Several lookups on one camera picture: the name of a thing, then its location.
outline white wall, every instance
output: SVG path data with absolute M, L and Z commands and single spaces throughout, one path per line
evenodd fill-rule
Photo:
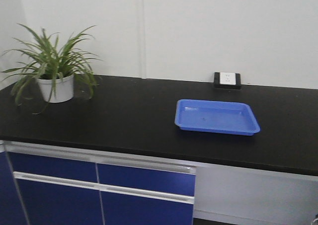
M 147 76 L 318 88 L 317 0 L 145 0 Z
M 103 60 L 92 64 L 96 74 L 139 77 L 136 0 L 22 1 L 28 25 L 36 30 L 60 32 L 66 39 L 73 32 L 96 25 L 88 31 L 95 40 L 81 46 Z
M 0 55 L 5 50 L 19 47 L 19 44 L 12 37 L 28 39 L 29 35 L 22 32 L 16 23 L 25 23 L 24 10 L 21 0 L 0 0 Z M 0 71 L 17 67 L 19 55 L 8 53 L 0 56 Z M 9 78 L 2 81 L 7 75 L 0 73 L 0 89 L 15 81 Z
M 318 88 L 316 0 L 23 0 L 31 27 L 90 25 L 98 74 Z

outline wall seam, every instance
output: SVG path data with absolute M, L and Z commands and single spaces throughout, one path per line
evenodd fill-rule
M 137 15 L 137 42 L 139 71 L 141 78 L 147 78 L 147 59 L 146 59 L 146 32 L 145 32 L 145 6 L 144 0 L 136 0 Z

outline black countertop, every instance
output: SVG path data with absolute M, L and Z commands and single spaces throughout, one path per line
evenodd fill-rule
M 72 100 L 44 113 L 37 87 L 16 107 L 0 91 L 0 139 L 149 155 L 318 176 L 318 90 L 101 76 L 91 100 L 76 86 Z M 261 131 L 238 136 L 182 131 L 174 124 L 179 99 L 243 102 Z

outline wall socket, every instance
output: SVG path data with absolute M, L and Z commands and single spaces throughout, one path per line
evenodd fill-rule
M 240 89 L 240 74 L 215 72 L 214 73 L 214 87 L 226 89 Z
M 220 84 L 235 85 L 236 83 L 235 73 L 220 72 Z

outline blue cabinet door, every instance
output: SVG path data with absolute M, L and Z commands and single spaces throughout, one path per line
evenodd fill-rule
M 5 152 L 0 152 L 0 224 L 27 224 Z
M 99 191 L 20 180 L 31 225 L 103 225 Z
M 192 225 L 193 205 L 101 192 L 106 225 Z

